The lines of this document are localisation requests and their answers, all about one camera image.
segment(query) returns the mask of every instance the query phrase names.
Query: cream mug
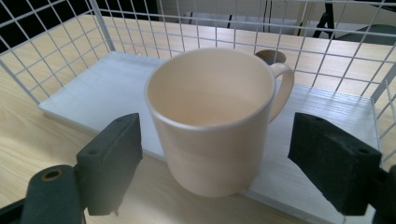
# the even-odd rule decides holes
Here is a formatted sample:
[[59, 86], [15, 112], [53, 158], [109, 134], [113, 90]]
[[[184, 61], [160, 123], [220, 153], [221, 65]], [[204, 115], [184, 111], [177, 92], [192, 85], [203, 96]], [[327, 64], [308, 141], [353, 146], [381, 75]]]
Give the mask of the cream mug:
[[145, 99], [175, 180], [207, 197], [248, 187], [259, 172], [268, 123], [293, 84], [285, 64], [269, 66], [235, 49], [196, 49], [162, 64]]

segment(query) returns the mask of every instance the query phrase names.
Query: black clamp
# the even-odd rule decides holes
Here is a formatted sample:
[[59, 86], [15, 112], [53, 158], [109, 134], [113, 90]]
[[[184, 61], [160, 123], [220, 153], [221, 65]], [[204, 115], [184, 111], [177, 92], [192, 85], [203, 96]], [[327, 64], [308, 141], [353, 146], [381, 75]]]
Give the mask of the black clamp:
[[381, 153], [325, 119], [296, 113], [288, 156], [344, 216], [396, 223], [396, 165], [379, 168]]
[[139, 115], [112, 121], [77, 154], [77, 165], [35, 174], [26, 198], [0, 209], [1, 223], [85, 223], [84, 210], [105, 216], [117, 210], [143, 159]]

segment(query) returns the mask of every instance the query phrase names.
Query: white board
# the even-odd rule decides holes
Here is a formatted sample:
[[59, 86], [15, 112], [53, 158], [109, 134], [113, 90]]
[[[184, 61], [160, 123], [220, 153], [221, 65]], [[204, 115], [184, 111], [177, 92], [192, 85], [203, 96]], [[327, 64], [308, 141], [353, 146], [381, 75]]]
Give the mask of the white board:
[[[144, 101], [146, 81], [162, 62], [110, 52], [39, 107], [57, 118], [96, 132], [101, 132], [113, 119], [139, 113], [143, 149], [164, 159]], [[344, 217], [287, 158], [295, 112], [322, 117], [378, 148], [375, 112], [370, 99], [295, 86], [285, 108], [269, 126], [259, 176], [241, 193], [310, 222], [343, 223]], [[348, 217], [346, 223], [367, 223], [372, 216], [373, 209], [369, 209], [365, 217]]]

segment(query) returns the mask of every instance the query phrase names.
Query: wire mesh basket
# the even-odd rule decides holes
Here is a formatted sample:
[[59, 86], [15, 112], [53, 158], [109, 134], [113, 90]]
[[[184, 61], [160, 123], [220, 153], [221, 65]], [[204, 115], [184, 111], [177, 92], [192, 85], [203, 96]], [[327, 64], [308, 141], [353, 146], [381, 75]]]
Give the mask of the wire mesh basket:
[[[381, 150], [385, 169], [396, 164], [394, 1], [4, 0], [0, 8], [1, 68], [58, 118], [100, 131], [130, 110], [147, 114], [138, 100], [145, 78], [187, 50], [271, 50], [270, 61], [283, 55], [295, 71], [296, 86], [294, 108], [270, 132], [283, 132], [276, 125], [291, 125], [291, 112], [309, 102], [308, 112], [327, 116]], [[150, 121], [143, 119], [142, 126], [149, 138], [144, 147], [161, 157]], [[301, 198], [283, 198], [307, 180], [298, 177], [293, 181], [304, 183], [293, 188], [291, 180], [283, 183], [285, 176], [274, 180], [265, 173], [243, 193], [305, 220], [349, 220], [311, 187], [290, 192]], [[271, 191], [268, 180], [284, 191]]]

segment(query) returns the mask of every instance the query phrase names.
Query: table surface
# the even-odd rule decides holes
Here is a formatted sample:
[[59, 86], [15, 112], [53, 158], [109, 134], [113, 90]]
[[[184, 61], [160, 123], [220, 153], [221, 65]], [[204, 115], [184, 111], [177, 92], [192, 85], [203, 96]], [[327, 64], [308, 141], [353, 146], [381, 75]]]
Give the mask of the table surface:
[[[40, 170], [74, 165], [75, 155], [96, 133], [47, 117], [2, 68], [0, 80], [3, 207], [23, 198], [29, 179]], [[88, 217], [88, 223], [302, 223], [239, 194], [220, 199], [193, 195], [173, 179], [163, 161], [149, 155], [138, 166], [128, 194], [119, 217]]]

